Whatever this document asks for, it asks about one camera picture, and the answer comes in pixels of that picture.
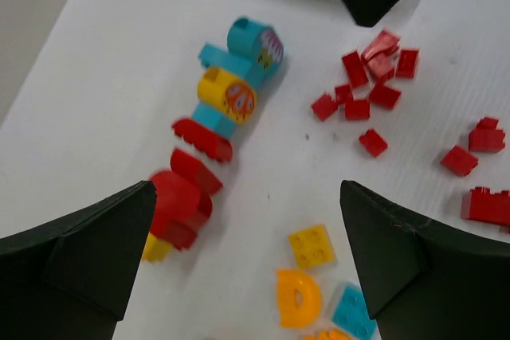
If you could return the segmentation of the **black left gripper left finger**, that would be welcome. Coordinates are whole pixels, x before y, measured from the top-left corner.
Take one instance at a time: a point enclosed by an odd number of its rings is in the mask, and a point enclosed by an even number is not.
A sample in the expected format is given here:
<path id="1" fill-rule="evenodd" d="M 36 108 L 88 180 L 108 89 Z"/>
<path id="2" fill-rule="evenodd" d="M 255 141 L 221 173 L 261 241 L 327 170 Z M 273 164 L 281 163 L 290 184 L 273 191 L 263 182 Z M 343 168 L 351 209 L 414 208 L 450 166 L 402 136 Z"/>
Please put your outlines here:
<path id="1" fill-rule="evenodd" d="M 155 211 L 142 181 L 1 240 L 3 339 L 110 339 L 127 310 Z"/>

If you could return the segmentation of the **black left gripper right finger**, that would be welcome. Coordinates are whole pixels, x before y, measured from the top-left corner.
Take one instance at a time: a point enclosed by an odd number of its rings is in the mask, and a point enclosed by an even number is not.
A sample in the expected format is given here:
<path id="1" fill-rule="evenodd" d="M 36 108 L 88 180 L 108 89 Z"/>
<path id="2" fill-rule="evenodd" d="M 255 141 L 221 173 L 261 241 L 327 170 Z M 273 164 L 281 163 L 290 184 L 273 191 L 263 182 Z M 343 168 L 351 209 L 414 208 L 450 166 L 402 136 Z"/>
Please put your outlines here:
<path id="1" fill-rule="evenodd" d="M 367 311 L 383 339 L 507 339 L 509 245 L 340 185 Z"/>

